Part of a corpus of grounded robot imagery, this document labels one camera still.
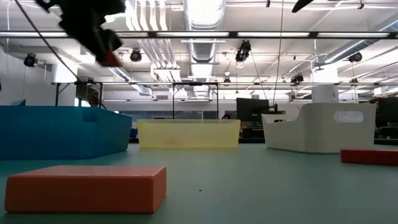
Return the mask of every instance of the ceiling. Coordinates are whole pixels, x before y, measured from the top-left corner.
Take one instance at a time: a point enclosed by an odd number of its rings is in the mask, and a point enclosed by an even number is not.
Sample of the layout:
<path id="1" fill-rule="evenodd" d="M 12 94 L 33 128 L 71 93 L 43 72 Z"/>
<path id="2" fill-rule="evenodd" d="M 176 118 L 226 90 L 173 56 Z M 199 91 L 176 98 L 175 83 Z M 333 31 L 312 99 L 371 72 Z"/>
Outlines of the ceiling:
<path id="1" fill-rule="evenodd" d="M 33 1 L 20 1 L 24 3 L 28 15 L 32 18 L 34 24 L 41 31 L 60 30 L 57 26 L 58 19 L 56 16 L 48 15 L 38 8 Z M 362 10 L 356 8 L 334 10 L 331 7 L 356 7 L 359 6 L 359 0 L 352 1 L 327 1 L 314 0 L 309 9 L 323 10 L 302 10 L 296 14 L 291 13 L 291 8 L 296 1 L 271 0 L 270 8 L 265 7 L 266 1 L 247 1 L 247 0 L 227 0 L 227 7 L 224 16 L 223 30 L 250 30 L 250 31 L 370 31 L 375 25 L 385 21 L 391 16 L 397 14 L 398 1 L 395 0 L 364 0 L 365 6 L 382 6 L 388 9 L 373 9 L 365 7 Z M 170 30 L 185 30 L 185 21 L 183 11 L 178 10 L 182 7 L 181 0 L 167 1 L 167 25 Z M 53 10 L 55 15 L 60 15 L 58 9 Z M 15 3 L 9 1 L 0 1 L 0 30 L 32 30 L 26 18 L 22 15 Z M 120 17 L 114 22 L 105 24 L 107 28 L 124 31 L 126 27 L 125 18 Z M 25 51 L 21 50 L 26 47 L 43 47 L 42 40 L 39 39 L 10 39 L 8 44 L 5 39 L 0 39 L 3 46 L 15 51 L 15 54 L 23 56 Z M 245 61 L 243 68 L 236 68 L 234 55 L 236 49 L 240 46 L 242 40 L 228 39 L 225 43 L 218 44 L 216 55 L 216 65 L 213 67 L 212 80 L 222 82 L 224 73 L 230 72 L 231 81 L 236 82 L 258 82 L 259 78 L 265 82 L 275 82 L 282 78 L 289 79 L 293 74 L 289 73 L 295 66 L 310 58 L 313 55 L 330 53 L 349 40 L 250 40 L 252 46 L 252 56 Z M 81 47 L 79 43 L 72 39 L 50 39 L 50 44 L 58 49 L 62 49 L 68 54 L 80 54 Z M 172 39 L 172 48 L 178 65 L 181 68 L 181 77 L 187 77 L 190 73 L 189 52 L 186 44 L 182 44 L 181 40 Z M 373 71 L 390 63 L 397 61 L 398 50 L 391 50 L 390 53 L 375 59 L 367 60 L 379 55 L 387 50 L 393 49 L 398 45 L 396 40 L 383 40 L 365 50 L 362 50 L 363 61 L 359 65 L 351 69 L 352 64 L 349 62 L 338 62 L 339 77 L 341 80 L 349 80 L 350 78 L 364 72 Z M 132 48 L 140 47 L 136 40 L 125 40 L 120 51 L 131 52 Z M 280 60 L 278 63 L 278 55 L 280 49 Z M 47 52 L 36 52 L 39 59 L 46 60 L 48 63 L 57 63 L 56 58 Z M 151 81 L 149 75 L 151 62 L 143 55 L 141 62 L 132 63 L 129 60 L 129 54 L 121 55 L 124 68 L 140 77 L 142 81 Z M 79 69 L 78 75 L 89 76 L 98 81 L 113 81 L 114 77 L 105 68 L 99 65 L 85 65 L 90 69 Z M 305 81 L 310 82 L 310 69 L 301 71 L 304 74 Z M 369 77 L 364 82 L 372 82 L 377 78 L 394 77 L 398 75 L 398 69 L 389 70 L 388 73 L 380 73 L 377 76 Z M 113 86 L 112 91 L 131 90 L 129 86 Z"/>

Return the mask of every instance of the computer monitor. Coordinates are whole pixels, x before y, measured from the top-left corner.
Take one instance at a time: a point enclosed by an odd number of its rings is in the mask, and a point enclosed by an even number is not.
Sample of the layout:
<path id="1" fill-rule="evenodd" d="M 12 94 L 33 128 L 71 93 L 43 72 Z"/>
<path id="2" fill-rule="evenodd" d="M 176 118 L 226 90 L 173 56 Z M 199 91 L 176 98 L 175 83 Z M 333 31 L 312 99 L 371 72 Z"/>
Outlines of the computer monitor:
<path id="1" fill-rule="evenodd" d="M 261 114 L 269 113 L 269 100 L 237 98 L 236 112 L 241 121 L 261 121 Z"/>
<path id="2" fill-rule="evenodd" d="M 389 123 L 398 123 L 398 97 L 379 99 L 377 103 L 379 116 Z"/>

